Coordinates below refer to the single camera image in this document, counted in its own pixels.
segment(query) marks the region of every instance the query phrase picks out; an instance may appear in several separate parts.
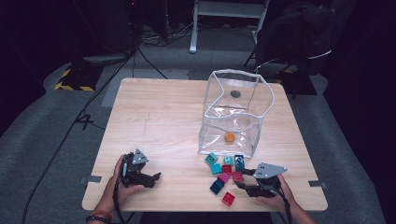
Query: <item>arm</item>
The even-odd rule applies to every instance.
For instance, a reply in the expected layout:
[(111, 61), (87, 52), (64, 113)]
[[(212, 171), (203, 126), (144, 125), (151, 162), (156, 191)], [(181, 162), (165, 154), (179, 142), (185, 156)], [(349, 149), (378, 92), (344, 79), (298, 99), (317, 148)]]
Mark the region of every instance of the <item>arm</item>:
[[(117, 161), (116, 167), (114, 168), (113, 176), (108, 179), (105, 191), (103, 192), (102, 198), (99, 203), (95, 206), (92, 214), (95, 214), (96, 217), (103, 217), (106, 219), (111, 219), (111, 213), (114, 210), (114, 202), (113, 202), (113, 190), (117, 181), (117, 175), (119, 174), (120, 165), (122, 163), (122, 156)], [(138, 192), (141, 189), (144, 189), (143, 185), (136, 185), (126, 188), (122, 184), (119, 185), (119, 204), (122, 205), (125, 203), (126, 199), (132, 194)], [(89, 224), (104, 224), (103, 221), (91, 220), (88, 222)]]
[[(294, 199), (293, 193), (291, 192), (291, 189), (288, 183), (286, 183), (283, 175), (278, 175), (277, 177), (279, 178), (280, 186), (283, 189), (285, 197), (289, 201), (290, 212), (294, 221), (297, 223), (304, 223), (304, 224), (305, 223), (316, 224), (317, 222), (311, 216), (309, 216), (309, 214), (306, 213), (305, 210), (299, 204), (297, 204), (297, 202)], [(264, 198), (259, 196), (256, 198), (256, 200), (260, 203), (266, 203), (270, 206), (273, 206), (274, 208), (276, 208), (276, 210), (282, 213), (286, 213), (285, 203), (283, 202), (283, 199), (279, 195), (276, 195), (274, 198)]]

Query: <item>gray carpet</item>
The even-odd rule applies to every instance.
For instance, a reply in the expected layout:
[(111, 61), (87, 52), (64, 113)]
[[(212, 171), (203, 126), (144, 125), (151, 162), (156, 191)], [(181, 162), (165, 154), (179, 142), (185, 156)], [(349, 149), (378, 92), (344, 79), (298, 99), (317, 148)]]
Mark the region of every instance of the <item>gray carpet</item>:
[[(189, 54), (188, 35), (165, 47), (140, 49), (162, 71), (183, 71), (189, 79), (205, 80), (214, 70), (253, 70), (253, 61), (243, 66), (254, 48), (250, 30), (226, 27), (204, 30), (198, 36), (198, 51), (193, 55)], [(83, 124), (77, 123), (64, 139), (80, 110), (94, 95), (91, 91), (53, 89), (66, 66), (48, 75), (43, 83), (47, 93), (27, 107), (0, 139), (1, 223), (21, 223), (29, 195), (57, 149), (59, 153), (28, 207), (26, 223), (84, 223), (88, 214), (81, 207), (85, 185), (80, 179), (91, 174), (111, 112), (111, 100), (105, 100), (107, 88), (104, 89), (85, 110), (92, 115), (95, 126), (88, 125), (83, 131)], [(105, 67), (98, 89), (116, 67)], [(140, 70), (150, 70), (151, 74), (154, 71), (137, 52), (122, 68), (122, 74), (129, 71), (129, 76)], [(290, 100), (319, 180), (328, 185), (324, 193), (329, 208), (310, 214), (318, 223), (385, 223), (373, 183), (322, 96), (326, 79), (321, 75), (311, 78), (318, 95), (298, 95)], [(141, 215), (138, 213), (132, 223), (138, 223)], [(273, 218), (275, 223), (282, 223), (277, 215), (273, 214)]]

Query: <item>black chair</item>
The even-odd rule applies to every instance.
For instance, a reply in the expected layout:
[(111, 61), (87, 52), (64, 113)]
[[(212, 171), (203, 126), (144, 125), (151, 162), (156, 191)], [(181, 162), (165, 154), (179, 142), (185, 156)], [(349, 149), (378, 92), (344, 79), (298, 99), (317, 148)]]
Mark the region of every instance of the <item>black chair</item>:
[(265, 79), (282, 79), (283, 71), (292, 64), (295, 99), (309, 76), (317, 75), (332, 51), (332, 34), (335, 20), (331, 9), (317, 7), (308, 2), (298, 2), (285, 7), (282, 16), (273, 20), (257, 34), (256, 48), (244, 66), (255, 55), (255, 72), (270, 63), (287, 66), (276, 74), (262, 74)]

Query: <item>bracelet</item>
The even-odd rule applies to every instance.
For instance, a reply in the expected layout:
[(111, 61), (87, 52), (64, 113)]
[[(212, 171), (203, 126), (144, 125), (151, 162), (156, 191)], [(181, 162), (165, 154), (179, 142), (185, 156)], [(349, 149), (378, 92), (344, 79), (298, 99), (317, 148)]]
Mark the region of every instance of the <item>bracelet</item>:
[(86, 222), (89, 222), (89, 221), (101, 221), (101, 222), (106, 223), (106, 224), (111, 224), (111, 220), (107, 219), (107, 218), (104, 218), (104, 217), (88, 216), (88, 217), (85, 218), (85, 221)]
[(100, 211), (100, 210), (98, 210), (98, 211), (93, 211), (93, 212), (90, 213), (90, 215), (91, 215), (91, 216), (102, 215), (102, 216), (104, 216), (104, 217), (106, 217), (106, 218), (108, 218), (108, 219), (113, 218), (113, 214), (107, 213), (107, 212), (104, 212), (104, 211)]

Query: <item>small orange object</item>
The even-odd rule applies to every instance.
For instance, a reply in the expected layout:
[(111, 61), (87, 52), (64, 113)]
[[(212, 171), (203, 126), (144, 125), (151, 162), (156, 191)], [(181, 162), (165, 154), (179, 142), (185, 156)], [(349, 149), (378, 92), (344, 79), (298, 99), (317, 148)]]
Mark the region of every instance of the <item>small orange object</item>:
[(226, 133), (224, 135), (224, 139), (226, 142), (233, 142), (233, 140), (235, 140), (235, 134), (233, 133)]

